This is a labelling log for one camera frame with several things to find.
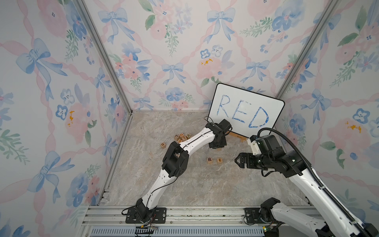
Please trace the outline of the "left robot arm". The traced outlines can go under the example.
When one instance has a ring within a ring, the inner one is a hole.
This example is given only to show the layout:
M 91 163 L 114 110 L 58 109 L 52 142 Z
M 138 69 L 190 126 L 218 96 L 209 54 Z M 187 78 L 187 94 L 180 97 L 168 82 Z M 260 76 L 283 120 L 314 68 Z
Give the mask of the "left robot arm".
M 232 125 L 226 119 L 220 123 L 208 122 L 199 133 L 183 142 L 172 142 L 162 160 L 162 169 L 149 191 L 135 204 L 136 212 L 146 223 L 153 215 L 159 200 L 169 185 L 174 183 L 187 169 L 190 156 L 206 144 L 211 149 L 227 145 L 226 136 Z

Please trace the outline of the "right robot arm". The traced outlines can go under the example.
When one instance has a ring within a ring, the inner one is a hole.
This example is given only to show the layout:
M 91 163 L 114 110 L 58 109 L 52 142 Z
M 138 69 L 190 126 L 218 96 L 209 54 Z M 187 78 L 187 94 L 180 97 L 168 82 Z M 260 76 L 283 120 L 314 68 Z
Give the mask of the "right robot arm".
M 295 150 L 285 152 L 274 135 L 248 139 L 252 151 L 240 153 L 235 163 L 240 168 L 268 174 L 279 172 L 294 183 L 322 216 L 322 220 L 296 211 L 276 198 L 261 204 L 266 222 L 287 224 L 309 237 L 377 237 L 378 229 L 364 223 L 342 204 L 316 174 L 311 164 Z

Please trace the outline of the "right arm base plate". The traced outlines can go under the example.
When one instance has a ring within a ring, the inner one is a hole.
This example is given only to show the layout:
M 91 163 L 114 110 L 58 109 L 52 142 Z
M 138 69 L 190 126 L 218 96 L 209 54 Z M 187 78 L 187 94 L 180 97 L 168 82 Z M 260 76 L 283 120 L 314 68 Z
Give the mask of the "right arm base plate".
M 258 207 L 244 208 L 243 222 L 247 225 L 266 223 L 261 214 L 261 209 Z

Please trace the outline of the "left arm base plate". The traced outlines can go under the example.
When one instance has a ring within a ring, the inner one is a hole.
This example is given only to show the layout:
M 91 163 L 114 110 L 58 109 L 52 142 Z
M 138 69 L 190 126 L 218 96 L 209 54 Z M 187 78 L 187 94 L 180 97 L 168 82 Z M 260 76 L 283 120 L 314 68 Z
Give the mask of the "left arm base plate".
M 135 206 L 130 207 L 125 214 L 126 224 L 165 224 L 167 208 L 156 207 L 152 210 L 138 212 Z

